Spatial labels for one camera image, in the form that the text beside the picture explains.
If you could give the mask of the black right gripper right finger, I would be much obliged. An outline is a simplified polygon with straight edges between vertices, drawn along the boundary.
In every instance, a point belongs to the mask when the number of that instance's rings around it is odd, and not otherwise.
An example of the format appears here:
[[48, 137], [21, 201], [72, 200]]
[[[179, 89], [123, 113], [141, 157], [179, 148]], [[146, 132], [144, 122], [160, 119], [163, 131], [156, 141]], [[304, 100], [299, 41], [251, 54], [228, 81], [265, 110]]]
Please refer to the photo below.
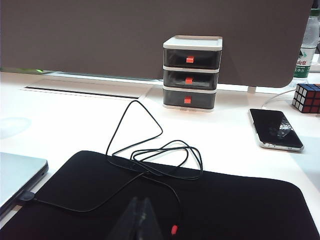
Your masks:
[[137, 240], [162, 240], [163, 235], [149, 198], [143, 199], [137, 208], [136, 215]]

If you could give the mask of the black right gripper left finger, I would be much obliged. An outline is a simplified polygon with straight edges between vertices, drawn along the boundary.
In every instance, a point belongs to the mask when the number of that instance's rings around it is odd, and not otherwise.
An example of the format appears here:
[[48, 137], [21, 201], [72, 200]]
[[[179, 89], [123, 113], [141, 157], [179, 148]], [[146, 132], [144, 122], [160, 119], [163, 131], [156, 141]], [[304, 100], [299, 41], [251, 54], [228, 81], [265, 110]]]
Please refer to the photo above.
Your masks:
[[134, 197], [107, 236], [108, 240], [134, 240], [138, 216], [138, 198]]

